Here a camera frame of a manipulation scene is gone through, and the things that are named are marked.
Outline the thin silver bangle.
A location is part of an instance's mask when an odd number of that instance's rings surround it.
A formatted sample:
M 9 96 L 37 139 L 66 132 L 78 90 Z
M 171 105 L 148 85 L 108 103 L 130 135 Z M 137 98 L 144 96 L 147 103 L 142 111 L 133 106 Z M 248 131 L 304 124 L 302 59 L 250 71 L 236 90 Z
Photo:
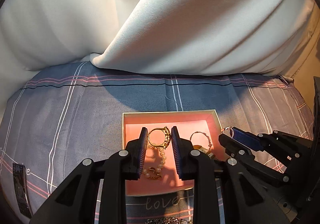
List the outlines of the thin silver bangle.
M 201 146 L 207 150 L 211 150 L 213 147 L 211 137 L 205 132 L 195 131 L 191 134 L 189 139 L 193 146 Z

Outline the right white pillow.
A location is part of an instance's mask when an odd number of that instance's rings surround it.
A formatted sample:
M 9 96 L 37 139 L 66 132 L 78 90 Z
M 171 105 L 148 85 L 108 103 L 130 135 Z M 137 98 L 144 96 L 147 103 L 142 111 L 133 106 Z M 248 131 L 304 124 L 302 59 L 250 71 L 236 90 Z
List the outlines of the right white pillow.
M 309 37 L 314 0 L 140 0 L 99 68 L 275 74 Z

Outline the brown strap wristwatch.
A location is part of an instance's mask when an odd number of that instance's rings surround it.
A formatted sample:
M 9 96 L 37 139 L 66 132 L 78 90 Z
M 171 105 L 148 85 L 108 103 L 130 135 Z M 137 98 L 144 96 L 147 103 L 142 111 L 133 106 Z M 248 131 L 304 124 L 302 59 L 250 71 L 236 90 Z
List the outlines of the brown strap wristwatch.
M 203 147 L 201 145 L 193 145 L 193 148 L 196 149 L 196 150 L 199 150 L 203 153 L 205 153 L 210 159 L 215 159 L 216 156 L 213 154 L 213 152 L 211 151 L 211 145 L 208 146 L 208 148 L 206 147 Z

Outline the left white pillow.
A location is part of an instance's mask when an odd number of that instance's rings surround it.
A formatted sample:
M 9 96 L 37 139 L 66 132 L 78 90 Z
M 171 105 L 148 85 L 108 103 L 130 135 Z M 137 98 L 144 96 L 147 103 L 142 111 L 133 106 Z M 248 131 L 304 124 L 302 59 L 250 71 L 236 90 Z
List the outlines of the left white pillow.
M 102 54 L 140 0 L 1 0 L 1 110 L 43 68 Z

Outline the blue plaid bed sheet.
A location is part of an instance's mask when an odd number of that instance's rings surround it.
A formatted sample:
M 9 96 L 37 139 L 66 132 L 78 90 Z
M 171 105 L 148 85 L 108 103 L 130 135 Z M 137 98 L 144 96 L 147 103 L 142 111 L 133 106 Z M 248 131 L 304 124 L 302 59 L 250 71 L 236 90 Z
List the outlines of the blue plaid bed sheet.
M 312 139 L 313 117 L 283 76 L 139 75 L 88 62 L 49 67 L 9 98 L 1 123 L 1 223 L 28 223 L 11 167 L 25 165 L 37 210 L 84 158 L 102 160 L 122 145 L 125 112 L 217 111 L 223 125 L 254 134 L 281 130 Z

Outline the black smartphone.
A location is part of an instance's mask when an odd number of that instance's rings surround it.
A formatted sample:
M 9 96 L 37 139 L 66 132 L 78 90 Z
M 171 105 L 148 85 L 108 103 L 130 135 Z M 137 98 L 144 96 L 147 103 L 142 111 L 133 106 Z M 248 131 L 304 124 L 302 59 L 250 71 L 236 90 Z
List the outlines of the black smartphone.
M 27 189 L 27 175 L 25 166 L 22 164 L 12 164 L 12 175 L 14 181 L 15 196 L 19 211 L 25 217 L 31 219 L 33 211 L 31 209 L 28 189 Z

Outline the white pillow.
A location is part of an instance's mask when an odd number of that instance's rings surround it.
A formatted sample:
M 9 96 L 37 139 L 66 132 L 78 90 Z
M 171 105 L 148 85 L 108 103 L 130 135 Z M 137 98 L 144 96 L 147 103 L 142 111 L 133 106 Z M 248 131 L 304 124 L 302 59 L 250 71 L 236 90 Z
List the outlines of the white pillow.
M 309 37 L 314 0 L 140 0 L 99 68 L 275 74 Z
M 102 54 L 140 0 L 1 0 L 1 110 L 43 68 Z

